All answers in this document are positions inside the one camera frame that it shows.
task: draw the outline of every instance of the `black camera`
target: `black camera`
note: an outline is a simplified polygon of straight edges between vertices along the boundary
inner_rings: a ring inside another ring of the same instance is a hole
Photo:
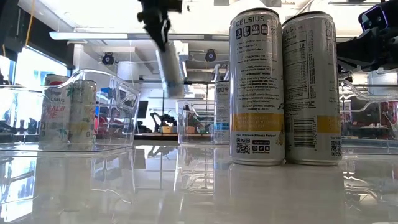
[[[217,56],[216,56],[216,52],[214,51],[214,49],[208,49],[206,56],[205,56],[205,60],[207,62],[214,62],[216,60]]]
[[[112,52],[106,52],[104,57],[102,58],[102,63],[104,65],[113,65],[114,64],[114,57]]]

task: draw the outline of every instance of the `silver can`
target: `silver can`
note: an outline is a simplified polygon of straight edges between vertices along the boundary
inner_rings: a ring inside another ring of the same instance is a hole
[[[278,14],[256,8],[229,29],[231,157],[272,166],[285,158],[282,38]]]
[[[215,144],[229,144],[229,81],[216,82],[214,106]]]
[[[44,90],[39,136],[41,149],[56,150],[68,143],[72,86],[56,87],[68,79],[68,77],[53,74],[45,77],[45,85],[54,87]]]
[[[89,143],[93,143],[95,102],[96,82],[77,80],[73,83],[69,132],[72,144],[82,143],[89,148],[91,146]]]
[[[282,26],[286,153],[290,162],[341,159],[336,32],[331,16],[306,12]]]

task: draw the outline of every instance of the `glossy white table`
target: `glossy white table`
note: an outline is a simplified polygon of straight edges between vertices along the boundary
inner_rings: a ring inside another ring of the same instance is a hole
[[[232,164],[228,148],[0,151],[0,223],[398,223],[398,157]]]

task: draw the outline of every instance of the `orange cable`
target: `orange cable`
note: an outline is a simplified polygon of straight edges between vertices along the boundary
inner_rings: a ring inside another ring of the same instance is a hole
[[[32,28],[32,23],[33,23],[33,13],[35,12],[35,0],[32,0],[32,9],[30,11],[30,21],[29,21],[29,27],[27,28],[27,35],[26,35],[26,41],[25,41],[25,46],[29,43],[29,37],[30,37],[30,30]]]

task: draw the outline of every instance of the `robotic arm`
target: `robotic arm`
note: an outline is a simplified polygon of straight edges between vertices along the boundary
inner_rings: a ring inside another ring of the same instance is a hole
[[[359,15],[363,33],[337,44],[338,65],[365,72],[398,68],[398,0],[377,4]]]
[[[182,0],[139,0],[142,12],[138,13],[139,22],[144,22],[145,30],[158,46],[156,57],[165,96],[184,97],[184,77],[173,43],[169,43],[168,33],[171,27],[168,12],[181,12]]]
[[[182,12],[182,0],[139,0],[142,12],[137,14],[139,22],[144,21],[145,30],[158,48],[165,52],[171,28],[168,12]]]

